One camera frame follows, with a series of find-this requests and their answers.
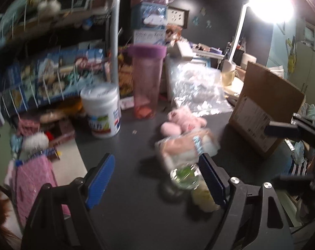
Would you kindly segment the brown cardboard box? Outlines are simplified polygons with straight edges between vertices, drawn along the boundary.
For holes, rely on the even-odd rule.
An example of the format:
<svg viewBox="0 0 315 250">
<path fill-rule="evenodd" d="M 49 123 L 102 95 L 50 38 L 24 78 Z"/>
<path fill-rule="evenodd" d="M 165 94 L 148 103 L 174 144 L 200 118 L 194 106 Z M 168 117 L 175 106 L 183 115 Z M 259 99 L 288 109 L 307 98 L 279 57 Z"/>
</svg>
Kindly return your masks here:
<svg viewBox="0 0 315 250">
<path fill-rule="evenodd" d="M 244 85 L 229 124 L 268 157 L 282 140 L 264 132 L 270 121 L 288 123 L 305 103 L 305 94 L 258 63 L 249 62 Z"/>
</svg>

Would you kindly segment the white cylindrical humidifier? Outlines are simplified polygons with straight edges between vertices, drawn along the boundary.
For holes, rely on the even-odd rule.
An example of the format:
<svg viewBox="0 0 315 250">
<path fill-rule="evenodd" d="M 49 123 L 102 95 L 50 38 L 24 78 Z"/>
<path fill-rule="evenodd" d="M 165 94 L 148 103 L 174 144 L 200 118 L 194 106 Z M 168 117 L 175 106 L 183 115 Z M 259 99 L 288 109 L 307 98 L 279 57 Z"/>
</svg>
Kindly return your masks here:
<svg viewBox="0 0 315 250">
<path fill-rule="evenodd" d="M 256 57 L 254 57 L 248 53 L 243 53 L 242 59 L 241 59 L 241 68 L 246 70 L 249 62 L 256 63 L 256 61 L 257 61 Z"/>
</svg>

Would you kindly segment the pink knitted pouch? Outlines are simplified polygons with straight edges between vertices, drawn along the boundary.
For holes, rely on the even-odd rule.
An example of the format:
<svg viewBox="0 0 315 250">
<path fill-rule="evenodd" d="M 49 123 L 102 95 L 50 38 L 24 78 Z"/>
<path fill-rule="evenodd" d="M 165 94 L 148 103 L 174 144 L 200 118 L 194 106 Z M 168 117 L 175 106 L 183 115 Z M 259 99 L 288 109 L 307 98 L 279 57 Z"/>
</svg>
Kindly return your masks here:
<svg viewBox="0 0 315 250">
<path fill-rule="evenodd" d="M 45 184 L 53 187 L 69 183 L 70 176 L 42 154 L 28 161 L 11 160 L 5 177 L 12 193 L 14 210 L 23 230 L 39 191 Z"/>
</svg>

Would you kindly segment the white desk organizer shelf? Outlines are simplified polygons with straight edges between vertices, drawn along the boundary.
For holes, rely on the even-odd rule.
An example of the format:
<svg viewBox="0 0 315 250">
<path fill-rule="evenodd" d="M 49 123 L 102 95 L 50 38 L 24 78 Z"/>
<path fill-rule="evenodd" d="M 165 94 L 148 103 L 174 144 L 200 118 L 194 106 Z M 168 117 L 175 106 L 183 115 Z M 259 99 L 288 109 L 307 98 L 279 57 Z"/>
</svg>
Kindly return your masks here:
<svg viewBox="0 0 315 250">
<path fill-rule="evenodd" d="M 185 41 L 176 41 L 173 46 L 169 46 L 168 52 L 171 56 L 181 58 L 185 61 L 191 61 L 197 56 L 217 59 L 219 61 L 224 59 L 222 54 L 216 54 L 202 50 L 193 50 L 190 47 L 190 44 Z"/>
</svg>

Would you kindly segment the green keychain with flower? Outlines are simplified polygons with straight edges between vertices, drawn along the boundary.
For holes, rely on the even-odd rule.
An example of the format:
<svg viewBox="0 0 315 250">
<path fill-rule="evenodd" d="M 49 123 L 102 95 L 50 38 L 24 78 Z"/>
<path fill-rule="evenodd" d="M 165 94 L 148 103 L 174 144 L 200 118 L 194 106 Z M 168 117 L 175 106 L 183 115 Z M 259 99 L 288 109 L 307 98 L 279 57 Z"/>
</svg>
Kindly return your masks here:
<svg viewBox="0 0 315 250">
<path fill-rule="evenodd" d="M 192 202 L 205 213 L 221 207 L 214 201 L 207 184 L 196 164 L 183 164 L 170 172 L 171 181 L 182 190 L 189 190 Z"/>
</svg>

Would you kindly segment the white wall socket panel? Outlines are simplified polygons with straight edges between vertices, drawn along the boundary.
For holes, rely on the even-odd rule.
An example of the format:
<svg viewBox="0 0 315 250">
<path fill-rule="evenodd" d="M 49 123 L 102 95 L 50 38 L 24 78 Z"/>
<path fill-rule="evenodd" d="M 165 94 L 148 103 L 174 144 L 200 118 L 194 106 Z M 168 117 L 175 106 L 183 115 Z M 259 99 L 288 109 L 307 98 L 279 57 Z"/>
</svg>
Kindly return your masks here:
<svg viewBox="0 0 315 250">
<path fill-rule="evenodd" d="M 169 6 L 167 12 L 167 23 L 169 25 L 177 25 L 182 29 L 186 29 L 188 25 L 189 11 Z"/>
</svg>

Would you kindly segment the pink plush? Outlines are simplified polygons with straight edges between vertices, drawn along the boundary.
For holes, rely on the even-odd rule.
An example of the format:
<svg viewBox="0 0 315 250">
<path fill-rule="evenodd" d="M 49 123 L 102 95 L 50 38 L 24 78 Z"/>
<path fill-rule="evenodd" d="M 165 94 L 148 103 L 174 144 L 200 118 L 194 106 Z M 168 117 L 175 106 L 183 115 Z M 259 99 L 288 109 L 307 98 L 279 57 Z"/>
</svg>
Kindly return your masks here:
<svg viewBox="0 0 315 250">
<path fill-rule="evenodd" d="M 163 139 L 155 143 L 158 159 L 167 172 L 179 165 L 195 164 L 199 156 L 215 156 L 220 145 L 204 118 L 196 117 L 184 106 L 170 111 L 160 127 Z"/>
</svg>

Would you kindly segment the blue character box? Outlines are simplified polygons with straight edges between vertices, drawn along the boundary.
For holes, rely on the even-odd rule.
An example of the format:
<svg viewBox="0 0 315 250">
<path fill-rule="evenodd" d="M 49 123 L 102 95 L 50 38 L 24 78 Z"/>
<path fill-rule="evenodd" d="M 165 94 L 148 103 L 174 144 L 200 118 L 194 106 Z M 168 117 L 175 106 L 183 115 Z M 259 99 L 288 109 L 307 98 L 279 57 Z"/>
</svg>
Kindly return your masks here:
<svg viewBox="0 0 315 250">
<path fill-rule="evenodd" d="M 131 8 L 131 29 L 165 30 L 168 7 L 156 3 L 141 2 Z"/>
</svg>

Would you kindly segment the white plastic jar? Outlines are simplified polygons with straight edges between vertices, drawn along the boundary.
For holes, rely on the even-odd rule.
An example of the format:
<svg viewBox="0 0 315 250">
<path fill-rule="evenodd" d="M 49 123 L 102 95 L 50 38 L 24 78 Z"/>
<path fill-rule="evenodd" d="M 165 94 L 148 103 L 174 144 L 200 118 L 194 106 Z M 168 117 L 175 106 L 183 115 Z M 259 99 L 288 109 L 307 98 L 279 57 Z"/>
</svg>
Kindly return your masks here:
<svg viewBox="0 0 315 250">
<path fill-rule="evenodd" d="M 92 135 L 97 138 L 115 136 L 120 130 L 119 92 L 115 84 L 90 85 L 80 92 Z"/>
</svg>

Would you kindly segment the bright desk lamp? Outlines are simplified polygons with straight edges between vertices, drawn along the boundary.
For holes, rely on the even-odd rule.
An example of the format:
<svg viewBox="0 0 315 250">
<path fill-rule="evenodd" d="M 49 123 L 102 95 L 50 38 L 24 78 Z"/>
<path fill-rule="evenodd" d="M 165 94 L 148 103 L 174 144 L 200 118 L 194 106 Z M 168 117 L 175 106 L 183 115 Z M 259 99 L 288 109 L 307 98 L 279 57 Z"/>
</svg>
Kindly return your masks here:
<svg viewBox="0 0 315 250">
<path fill-rule="evenodd" d="M 292 0 L 248 0 L 244 3 L 239 16 L 237 30 L 231 45 L 230 54 L 228 56 L 229 63 L 232 63 L 235 50 L 237 48 L 239 38 L 243 29 L 246 18 L 246 11 L 251 8 L 252 12 L 264 23 L 283 24 L 288 23 L 295 14 L 294 4 Z"/>
</svg>

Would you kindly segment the beige wardrobe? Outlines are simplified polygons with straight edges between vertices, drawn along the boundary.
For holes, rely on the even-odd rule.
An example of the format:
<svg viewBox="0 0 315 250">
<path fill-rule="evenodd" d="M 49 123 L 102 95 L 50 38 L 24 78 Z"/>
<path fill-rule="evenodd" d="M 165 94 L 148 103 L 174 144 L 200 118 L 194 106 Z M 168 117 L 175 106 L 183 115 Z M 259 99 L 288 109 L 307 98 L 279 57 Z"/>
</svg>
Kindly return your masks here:
<svg viewBox="0 0 315 250">
<path fill-rule="evenodd" d="M 305 19 L 296 22 L 296 64 L 288 80 L 315 105 L 315 26 Z"/>
</svg>

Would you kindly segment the clear planet gift bag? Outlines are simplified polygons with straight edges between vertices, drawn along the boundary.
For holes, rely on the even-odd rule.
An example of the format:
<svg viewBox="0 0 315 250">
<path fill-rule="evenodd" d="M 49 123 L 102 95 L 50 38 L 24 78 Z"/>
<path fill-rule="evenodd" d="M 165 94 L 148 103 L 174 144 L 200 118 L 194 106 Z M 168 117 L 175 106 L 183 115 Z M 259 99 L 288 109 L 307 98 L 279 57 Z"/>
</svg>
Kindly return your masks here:
<svg viewBox="0 0 315 250">
<path fill-rule="evenodd" d="M 165 58 L 168 98 L 173 108 L 188 107 L 197 117 L 229 113 L 221 71 L 199 63 Z"/>
</svg>

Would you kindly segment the pink plastic tumbler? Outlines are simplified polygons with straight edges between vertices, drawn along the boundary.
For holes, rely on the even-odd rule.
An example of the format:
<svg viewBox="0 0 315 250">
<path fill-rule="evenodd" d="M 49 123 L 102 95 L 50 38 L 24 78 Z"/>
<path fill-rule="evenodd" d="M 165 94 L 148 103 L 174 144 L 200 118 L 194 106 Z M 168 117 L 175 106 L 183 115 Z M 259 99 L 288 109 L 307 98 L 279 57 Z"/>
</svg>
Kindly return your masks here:
<svg viewBox="0 0 315 250">
<path fill-rule="evenodd" d="M 133 67 L 134 114 L 138 119 L 155 116 L 166 46 L 136 44 L 128 47 Z"/>
</svg>

